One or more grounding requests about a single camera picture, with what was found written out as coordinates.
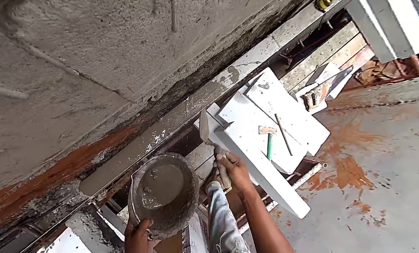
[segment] cement bucket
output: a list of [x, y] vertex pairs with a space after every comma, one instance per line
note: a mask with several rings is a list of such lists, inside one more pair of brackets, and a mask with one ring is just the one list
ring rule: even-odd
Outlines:
[[166, 239], [187, 226], [197, 208], [198, 180], [183, 156], [165, 153], [150, 158], [133, 175], [128, 195], [130, 221], [153, 219], [151, 239]]

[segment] trowel handle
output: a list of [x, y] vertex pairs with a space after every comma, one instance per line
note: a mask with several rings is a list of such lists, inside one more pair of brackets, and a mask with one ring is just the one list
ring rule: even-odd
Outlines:
[[[229, 152], [228, 150], [223, 149], [221, 146], [219, 146], [217, 144], [214, 146], [214, 157], [215, 158], [216, 158], [218, 153], [221, 154], [224, 158], [227, 158], [227, 153], [228, 152]], [[232, 181], [228, 177], [227, 168], [225, 168], [225, 166], [220, 166], [219, 173], [220, 173], [220, 179], [222, 179], [222, 184], [224, 184], [224, 187], [225, 188], [230, 188], [232, 186]]]

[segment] concrete ceiling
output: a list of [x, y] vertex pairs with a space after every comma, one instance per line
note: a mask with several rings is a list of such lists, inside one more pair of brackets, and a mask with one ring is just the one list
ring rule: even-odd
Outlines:
[[177, 0], [174, 32], [169, 1], [0, 1], [0, 210], [104, 162], [299, 2]]

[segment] trowel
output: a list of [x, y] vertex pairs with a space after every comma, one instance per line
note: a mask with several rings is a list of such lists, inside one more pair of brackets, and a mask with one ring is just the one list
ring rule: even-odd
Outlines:
[[[200, 112], [200, 138], [206, 145], [214, 146], [214, 158], [216, 158], [216, 155], [219, 153], [223, 157], [227, 157], [228, 150], [222, 148], [220, 145], [212, 142], [210, 140], [210, 125], [208, 122], [208, 114], [206, 110], [202, 110]], [[224, 166], [220, 166], [219, 168], [220, 178], [222, 179], [222, 184], [225, 188], [230, 188], [232, 186], [232, 182], [227, 174], [227, 169]]]

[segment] gray pants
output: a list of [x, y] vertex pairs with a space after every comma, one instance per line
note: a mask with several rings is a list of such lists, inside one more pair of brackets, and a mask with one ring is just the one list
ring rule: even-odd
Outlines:
[[209, 203], [209, 253], [250, 253], [220, 183], [212, 181], [207, 185], [206, 192]]

